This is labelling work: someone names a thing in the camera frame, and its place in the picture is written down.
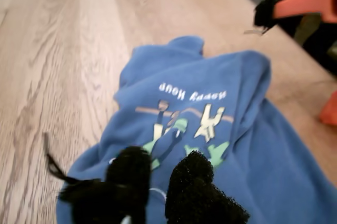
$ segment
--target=black fuzzy object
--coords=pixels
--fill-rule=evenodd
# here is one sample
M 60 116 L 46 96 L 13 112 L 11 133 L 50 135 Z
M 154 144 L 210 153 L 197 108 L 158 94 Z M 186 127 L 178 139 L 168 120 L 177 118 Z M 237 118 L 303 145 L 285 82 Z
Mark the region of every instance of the black fuzzy object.
M 193 151 L 184 158 L 171 174 L 167 224 L 247 223 L 250 215 L 212 181 L 213 168 L 206 157 Z
M 106 179 L 68 177 L 49 153 L 49 172 L 66 182 L 59 199 L 70 204 L 75 224 L 145 224 L 150 188 L 151 157 L 140 147 L 128 147 L 108 166 Z M 167 224 L 245 224 L 249 214 L 213 183 L 213 167 L 199 152 L 191 152 L 173 170 L 168 187 Z
M 140 147 L 124 149 L 109 165 L 106 180 L 77 180 L 59 168 L 48 149 L 44 134 L 49 172 L 67 183 L 58 196 L 68 202 L 75 224 L 120 224 L 130 216 L 132 224 L 145 224 L 145 207 L 150 188 L 151 157 Z
M 273 18 L 274 6 L 277 2 L 278 0 L 263 0 L 255 8 L 254 25 L 264 27 L 263 33 L 277 24 L 277 20 Z

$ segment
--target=blue garment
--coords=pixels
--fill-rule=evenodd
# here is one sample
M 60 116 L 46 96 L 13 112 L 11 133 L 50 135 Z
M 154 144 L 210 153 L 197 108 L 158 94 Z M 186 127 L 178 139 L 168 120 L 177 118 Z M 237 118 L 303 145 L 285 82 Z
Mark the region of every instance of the blue garment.
M 69 176 L 104 178 L 109 161 L 128 145 L 153 159 L 147 223 L 166 223 L 173 168 L 191 151 L 214 167 L 214 183 L 251 215 L 249 224 L 337 223 L 337 189 L 265 94 L 269 60 L 243 51 L 206 59 L 203 41 L 180 37 L 134 49 L 114 95 L 120 109 L 101 141 L 83 153 Z M 70 209 L 57 202 L 58 224 Z

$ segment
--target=wood grain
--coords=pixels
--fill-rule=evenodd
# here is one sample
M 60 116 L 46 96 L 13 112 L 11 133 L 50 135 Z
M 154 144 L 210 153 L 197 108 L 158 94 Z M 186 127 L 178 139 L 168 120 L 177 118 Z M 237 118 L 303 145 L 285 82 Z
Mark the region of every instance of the wood grain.
M 278 28 L 251 29 L 248 0 L 0 0 L 0 223 L 55 222 L 61 183 L 45 172 L 41 133 L 65 169 L 95 144 L 132 48 L 200 35 L 215 56 L 270 57 L 268 97 L 337 184 L 337 130 L 316 117 L 337 84 Z

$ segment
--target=orange object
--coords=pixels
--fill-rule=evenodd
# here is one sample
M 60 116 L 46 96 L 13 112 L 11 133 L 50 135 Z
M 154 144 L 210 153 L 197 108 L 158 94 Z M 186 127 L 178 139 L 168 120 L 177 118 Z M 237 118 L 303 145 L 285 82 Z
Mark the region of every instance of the orange object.
M 337 125 L 337 91 L 332 93 L 331 98 L 324 106 L 320 120 L 329 125 Z
M 274 7 L 273 17 L 306 13 L 321 13 L 323 21 L 337 23 L 337 0 L 281 0 Z

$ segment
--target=cartoon figure print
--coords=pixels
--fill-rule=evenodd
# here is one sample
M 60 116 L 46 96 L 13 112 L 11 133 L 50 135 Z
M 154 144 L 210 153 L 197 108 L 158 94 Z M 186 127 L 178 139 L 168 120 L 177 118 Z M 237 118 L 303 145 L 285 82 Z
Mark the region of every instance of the cartoon figure print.
M 157 115 L 157 120 L 153 124 L 153 137 L 152 140 L 143 145 L 143 148 L 146 149 L 149 153 L 152 153 L 152 150 L 157 142 L 157 140 L 165 135 L 170 129 L 177 129 L 176 133 L 172 135 L 172 142 L 169 147 L 165 150 L 164 153 L 161 154 L 160 157 L 154 159 L 152 162 L 152 169 L 155 169 L 160 166 L 160 163 L 166 159 L 168 154 L 172 152 L 174 146 L 182 140 L 184 133 L 187 130 L 188 121 L 185 118 L 179 118 L 179 115 L 184 112 L 191 112 L 201 118 L 200 127 L 197 129 L 194 138 L 202 136 L 205 138 L 206 143 L 208 143 L 211 139 L 215 138 L 215 126 L 217 126 L 221 121 L 230 121 L 233 122 L 233 118 L 229 116 L 224 116 L 223 113 L 225 111 L 225 107 L 218 108 L 215 116 L 211 117 L 211 104 L 207 104 L 204 108 L 203 113 L 199 112 L 195 108 L 187 108 L 184 111 L 168 111 L 169 103 L 168 101 L 159 100 L 157 109 L 147 108 L 138 106 L 136 108 L 136 112 L 150 113 Z M 167 126 L 165 127 L 163 124 L 163 118 L 170 117 Z M 212 163 L 213 167 L 217 167 L 222 163 L 222 155 L 224 151 L 229 146 L 229 142 L 224 142 L 219 146 L 209 145 L 207 150 L 210 154 L 209 161 Z M 199 148 L 190 147 L 188 145 L 184 146 L 186 156 L 191 153 L 193 150 L 199 151 Z

